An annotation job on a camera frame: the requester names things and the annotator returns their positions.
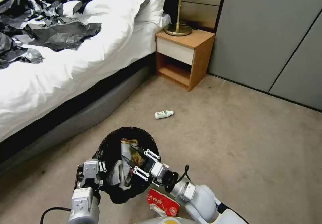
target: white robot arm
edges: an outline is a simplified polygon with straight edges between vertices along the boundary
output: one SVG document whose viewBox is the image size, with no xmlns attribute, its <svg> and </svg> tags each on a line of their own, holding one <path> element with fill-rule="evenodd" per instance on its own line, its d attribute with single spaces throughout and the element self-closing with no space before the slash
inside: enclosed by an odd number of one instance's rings
<svg viewBox="0 0 322 224">
<path fill-rule="evenodd" d="M 164 186 L 182 206 L 185 206 L 190 216 L 199 224 L 246 224 L 247 222 L 235 211 L 221 203 L 206 185 L 194 185 L 185 173 L 179 178 L 178 173 L 171 172 L 169 166 L 159 162 L 160 156 L 149 149 L 143 151 L 135 148 L 140 154 L 149 158 L 147 168 L 138 168 L 129 159 L 123 156 L 128 164 L 134 169 L 134 174 L 143 181 L 153 176 L 156 186 Z M 72 197 L 72 210 L 68 224 L 98 224 L 100 201 L 99 187 L 103 185 L 100 172 L 106 172 L 104 162 L 97 159 L 86 160 L 78 167 L 75 190 Z"/>
</svg>

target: trash can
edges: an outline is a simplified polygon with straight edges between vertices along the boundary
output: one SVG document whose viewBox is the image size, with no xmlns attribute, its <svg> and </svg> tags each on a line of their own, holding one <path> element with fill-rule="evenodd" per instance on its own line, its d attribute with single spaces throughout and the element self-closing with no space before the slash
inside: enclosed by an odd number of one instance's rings
<svg viewBox="0 0 322 224">
<path fill-rule="evenodd" d="M 159 151 L 154 139 L 146 131 L 136 127 L 122 127 L 106 136 L 101 142 L 96 153 L 93 155 L 94 159 L 104 161 L 107 172 L 103 175 L 103 186 L 100 188 L 101 191 L 106 192 L 111 197 L 113 203 L 124 203 L 128 199 L 135 197 L 138 194 L 143 193 L 149 185 L 152 183 L 153 177 L 149 177 L 148 181 L 144 181 L 139 176 L 133 174 L 130 184 L 131 188 L 123 190 L 118 185 L 110 185 L 108 178 L 109 173 L 113 170 L 115 163 L 121 160 L 121 139 L 136 139 L 138 146 L 142 149 L 150 149 L 157 155 Z"/>
</svg>

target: red packaging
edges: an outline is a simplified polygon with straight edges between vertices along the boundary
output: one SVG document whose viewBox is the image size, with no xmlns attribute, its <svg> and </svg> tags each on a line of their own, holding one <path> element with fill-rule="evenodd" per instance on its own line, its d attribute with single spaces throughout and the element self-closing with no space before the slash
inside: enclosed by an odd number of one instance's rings
<svg viewBox="0 0 322 224">
<path fill-rule="evenodd" d="M 161 216 L 162 213 L 165 213 L 167 216 L 176 216 L 180 209 L 178 202 L 154 189 L 149 190 L 147 200 L 150 209 L 154 209 Z"/>
</svg>

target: gray bed frame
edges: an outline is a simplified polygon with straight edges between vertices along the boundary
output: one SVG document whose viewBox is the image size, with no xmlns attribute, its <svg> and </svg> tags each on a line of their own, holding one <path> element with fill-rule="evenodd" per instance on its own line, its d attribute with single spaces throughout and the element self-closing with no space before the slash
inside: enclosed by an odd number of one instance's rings
<svg viewBox="0 0 322 224">
<path fill-rule="evenodd" d="M 19 163 L 93 127 L 107 118 L 153 72 L 153 62 L 116 85 L 98 100 L 0 164 L 0 174 Z"/>
</svg>

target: lamp stem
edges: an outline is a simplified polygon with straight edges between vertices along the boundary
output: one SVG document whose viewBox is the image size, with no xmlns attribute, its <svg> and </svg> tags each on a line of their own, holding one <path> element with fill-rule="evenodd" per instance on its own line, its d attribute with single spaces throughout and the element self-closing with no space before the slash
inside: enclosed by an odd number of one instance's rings
<svg viewBox="0 0 322 224">
<path fill-rule="evenodd" d="M 179 5 L 178 5 L 178 19 L 177 19 L 177 24 L 175 28 L 176 32 L 179 32 L 179 29 L 180 29 L 180 11 L 181 11 L 181 0 L 179 0 Z"/>
</svg>

